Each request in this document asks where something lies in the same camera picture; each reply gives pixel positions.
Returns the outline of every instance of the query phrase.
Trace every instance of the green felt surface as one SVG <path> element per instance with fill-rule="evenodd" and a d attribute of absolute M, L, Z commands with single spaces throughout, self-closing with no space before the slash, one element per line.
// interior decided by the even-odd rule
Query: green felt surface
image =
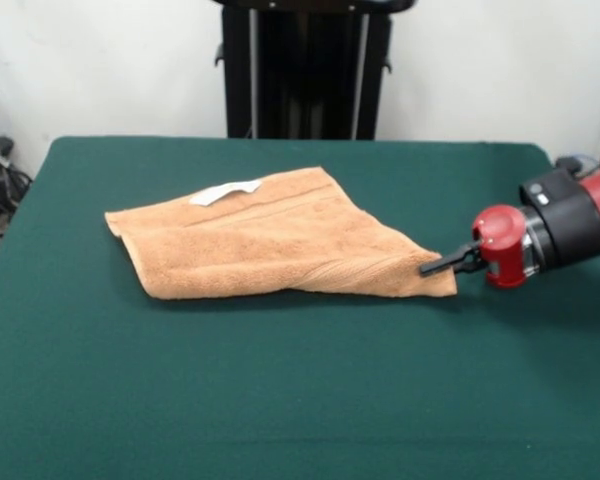
<path fill-rule="evenodd" d="M 161 303 L 103 212 L 322 165 L 423 246 L 527 145 L 56 142 L 0 248 L 0 480 L 600 479 L 600 260 L 495 291 Z"/>

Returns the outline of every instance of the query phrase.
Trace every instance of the green tablecloth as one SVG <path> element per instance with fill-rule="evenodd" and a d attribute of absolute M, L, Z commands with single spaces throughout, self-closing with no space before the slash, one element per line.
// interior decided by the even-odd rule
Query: green tablecloth
<path fill-rule="evenodd" d="M 496 291 L 161 303 L 103 212 L 322 165 L 451 250 L 528 145 L 56 142 L 0 248 L 0 480 L 600 479 L 600 260 Z"/>

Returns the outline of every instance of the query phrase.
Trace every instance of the white wall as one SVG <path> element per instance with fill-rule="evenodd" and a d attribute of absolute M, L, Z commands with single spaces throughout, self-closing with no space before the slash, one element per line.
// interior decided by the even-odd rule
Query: white wall
<path fill-rule="evenodd" d="M 420 0 L 395 17 L 378 137 L 600 154 L 600 0 Z M 210 0 L 0 0 L 0 133 L 223 136 Z"/>

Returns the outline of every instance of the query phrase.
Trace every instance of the black cylinder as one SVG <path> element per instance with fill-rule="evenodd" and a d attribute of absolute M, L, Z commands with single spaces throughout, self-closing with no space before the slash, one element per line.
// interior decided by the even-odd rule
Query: black cylinder
<path fill-rule="evenodd" d="M 559 268 L 600 255 L 600 213 L 587 190 L 562 168 L 526 183 L 520 196 L 530 235 L 545 268 Z"/>

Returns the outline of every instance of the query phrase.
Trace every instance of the white label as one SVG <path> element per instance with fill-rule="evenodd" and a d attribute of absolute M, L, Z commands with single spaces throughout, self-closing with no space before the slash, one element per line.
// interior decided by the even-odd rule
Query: white label
<path fill-rule="evenodd" d="M 226 197 L 233 192 L 253 193 L 262 185 L 260 180 L 252 180 L 251 182 L 233 182 L 218 185 L 217 187 L 207 188 L 206 190 L 194 195 L 189 203 L 191 205 L 200 205 L 208 207 L 214 202 L 217 202 L 223 197 Z"/>

